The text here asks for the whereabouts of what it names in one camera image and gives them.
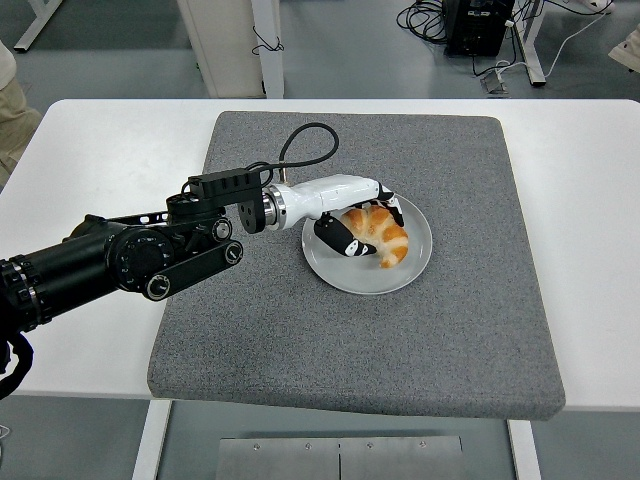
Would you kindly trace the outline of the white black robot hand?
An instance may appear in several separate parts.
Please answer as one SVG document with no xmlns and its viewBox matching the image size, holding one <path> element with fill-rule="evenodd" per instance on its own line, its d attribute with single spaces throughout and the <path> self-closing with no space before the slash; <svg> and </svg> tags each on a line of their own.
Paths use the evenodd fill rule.
<svg viewBox="0 0 640 480">
<path fill-rule="evenodd" d="M 293 187 L 274 184 L 264 194 L 273 205 L 270 229 L 313 219 L 313 233 L 332 250 L 347 257 L 376 254 L 382 268 L 396 266 L 408 253 L 399 201 L 376 180 L 333 175 Z"/>
</svg>

